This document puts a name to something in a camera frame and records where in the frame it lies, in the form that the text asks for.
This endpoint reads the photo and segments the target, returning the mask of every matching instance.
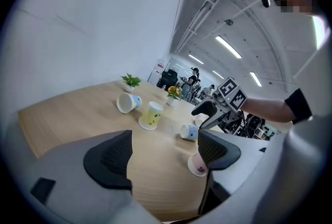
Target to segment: fluorescent light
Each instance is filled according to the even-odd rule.
[[[216,75],[218,75],[219,77],[221,77],[222,79],[225,79],[223,76],[221,76],[220,74],[218,74],[216,71],[212,70],[212,72]]]
[[[254,72],[250,72],[251,76],[254,78],[254,80],[256,81],[256,83],[261,87],[261,83],[259,82],[257,76],[255,75]]]
[[[198,60],[196,57],[193,57],[191,54],[189,55],[191,58],[195,59],[196,61],[200,62],[201,64],[204,64],[202,61]]]
[[[315,27],[315,32],[316,32],[316,46],[317,49],[320,48],[324,36],[325,36],[325,28],[324,28],[324,21],[320,19],[319,17],[312,17],[313,24]]]
[[[224,45],[228,50],[230,50],[231,53],[234,54],[236,58],[242,58],[242,57],[238,54],[238,52],[236,52],[236,51],[233,49],[233,47],[231,47],[227,42],[225,42],[225,40],[224,40],[223,38],[221,38],[220,36],[217,36],[217,37],[216,37],[216,40],[217,40],[218,42],[220,42],[222,45]]]

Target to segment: potted plant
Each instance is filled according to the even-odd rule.
[[[175,86],[171,86],[168,88],[167,104],[170,106],[174,106],[177,101],[181,99],[182,88],[177,88]]]
[[[132,77],[127,73],[127,76],[122,77],[124,83],[124,90],[132,92],[135,87],[140,85],[141,80],[138,77]]]

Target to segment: white pot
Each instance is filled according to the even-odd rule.
[[[172,97],[168,97],[167,99],[167,104],[170,105],[171,107],[174,107],[177,104],[178,100],[172,98]]]
[[[135,87],[132,87],[130,85],[124,84],[124,90],[126,90],[127,92],[132,92],[134,90]]]

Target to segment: ceiling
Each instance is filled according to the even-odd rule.
[[[186,2],[185,15],[172,40],[173,52],[203,1]],[[232,19],[233,25],[228,26],[226,19]],[[218,35],[242,58],[237,59],[219,43],[215,39]],[[191,53],[204,62],[198,64],[200,68],[233,77],[249,96],[285,99],[298,88],[293,77],[315,50],[311,17],[281,13],[273,4],[265,8],[260,0],[220,0],[178,55],[188,57]],[[250,72],[255,72],[262,87]]]

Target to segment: tabletop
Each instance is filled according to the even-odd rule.
[[[184,140],[179,131],[193,124],[194,105],[181,100],[175,107],[166,104],[167,92],[145,81],[132,94],[142,106],[124,115],[116,107],[123,84],[111,82],[65,93],[18,112],[23,133],[37,157],[53,147],[100,134],[132,130],[133,155],[127,178],[133,196],[161,221],[197,215],[206,177],[192,175],[187,159],[197,152],[197,143]],[[154,131],[140,127],[138,118],[149,101],[163,106]],[[212,130],[221,132],[219,127]]]

